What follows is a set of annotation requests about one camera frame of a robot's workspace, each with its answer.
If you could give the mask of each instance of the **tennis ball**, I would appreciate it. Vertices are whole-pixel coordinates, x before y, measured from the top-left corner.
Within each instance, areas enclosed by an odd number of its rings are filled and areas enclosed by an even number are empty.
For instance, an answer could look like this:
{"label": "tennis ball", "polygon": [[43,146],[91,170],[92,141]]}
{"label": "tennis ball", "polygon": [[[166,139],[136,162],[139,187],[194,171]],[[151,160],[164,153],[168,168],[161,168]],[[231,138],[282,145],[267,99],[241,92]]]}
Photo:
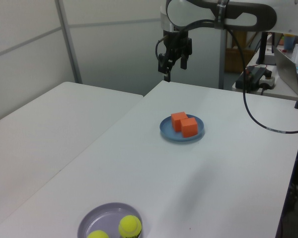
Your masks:
{"label": "tennis ball", "polygon": [[120,220],[118,231],[123,238],[137,238],[142,230],[141,222],[136,216],[128,215]]}
{"label": "tennis ball", "polygon": [[96,230],[90,233],[87,238],[109,238],[109,236],[106,232],[103,232],[101,230]]}

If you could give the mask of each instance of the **laptop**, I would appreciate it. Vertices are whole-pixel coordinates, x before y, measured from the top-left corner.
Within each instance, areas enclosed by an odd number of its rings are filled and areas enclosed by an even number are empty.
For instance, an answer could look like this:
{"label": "laptop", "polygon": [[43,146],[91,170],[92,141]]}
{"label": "laptop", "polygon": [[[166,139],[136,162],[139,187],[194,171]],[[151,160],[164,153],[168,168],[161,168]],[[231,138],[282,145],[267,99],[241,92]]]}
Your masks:
{"label": "laptop", "polygon": [[280,78],[298,95],[298,73],[295,63],[275,46],[273,48]]}

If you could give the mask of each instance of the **orange cube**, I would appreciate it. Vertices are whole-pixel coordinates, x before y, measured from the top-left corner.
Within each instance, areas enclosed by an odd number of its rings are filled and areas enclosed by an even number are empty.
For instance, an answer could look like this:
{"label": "orange cube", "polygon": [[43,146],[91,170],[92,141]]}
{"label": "orange cube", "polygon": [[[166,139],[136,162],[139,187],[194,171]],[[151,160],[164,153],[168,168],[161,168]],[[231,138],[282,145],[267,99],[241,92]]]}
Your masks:
{"label": "orange cube", "polygon": [[185,118],[188,118],[188,116],[185,114],[185,112],[171,114],[172,127],[176,132],[181,131],[180,120],[185,119]]}
{"label": "orange cube", "polygon": [[198,134],[198,123],[195,118],[180,120],[183,137],[191,137]]}

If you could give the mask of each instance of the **white table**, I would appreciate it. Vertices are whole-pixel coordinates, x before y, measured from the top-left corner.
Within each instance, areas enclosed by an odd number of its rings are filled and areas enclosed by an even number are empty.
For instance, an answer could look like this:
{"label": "white table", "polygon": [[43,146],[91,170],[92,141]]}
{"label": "white table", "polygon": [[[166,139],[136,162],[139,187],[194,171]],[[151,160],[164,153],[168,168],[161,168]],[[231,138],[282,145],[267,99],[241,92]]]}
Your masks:
{"label": "white table", "polygon": [[[267,56],[272,56],[274,55],[271,51],[272,46],[267,44],[266,49],[266,54]],[[256,61],[259,56],[259,50],[257,53],[254,55],[252,60],[249,62],[247,66],[251,65],[256,65]],[[269,97],[275,97],[275,98],[283,98],[283,99],[288,99],[288,100],[294,100],[298,101],[298,95],[279,77],[278,72],[277,72],[277,67],[275,65],[268,65],[267,69],[272,72],[272,76],[275,77],[275,87],[272,90],[266,90],[264,91],[263,95],[264,96],[269,96]],[[235,83],[232,85],[232,91],[235,92],[242,92],[242,89],[238,89],[235,86]],[[262,89],[259,88],[257,91],[251,91],[252,94],[257,94],[260,95],[262,92]]]}
{"label": "white table", "polygon": [[142,99],[63,83],[0,120],[0,223]]}
{"label": "white table", "polygon": [[[260,122],[298,130],[294,101],[247,99]],[[201,140],[161,137],[181,111],[203,120]],[[144,238],[274,238],[297,149],[298,134],[256,125],[241,93],[161,82],[0,224],[0,238],[75,238],[108,202],[134,206]]]}

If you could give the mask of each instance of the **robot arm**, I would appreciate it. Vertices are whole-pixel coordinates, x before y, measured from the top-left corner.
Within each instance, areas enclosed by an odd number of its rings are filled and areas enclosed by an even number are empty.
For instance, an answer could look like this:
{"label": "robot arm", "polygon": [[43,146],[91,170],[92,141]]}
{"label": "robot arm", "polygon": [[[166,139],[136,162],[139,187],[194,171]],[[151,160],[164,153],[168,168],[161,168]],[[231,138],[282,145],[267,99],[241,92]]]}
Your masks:
{"label": "robot arm", "polygon": [[298,0],[163,0],[160,11],[164,35],[160,42],[167,50],[157,55],[158,71],[165,74],[166,81],[170,81],[170,71],[178,59],[186,69],[192,54],[189,30],[211,27],[298,35]]}

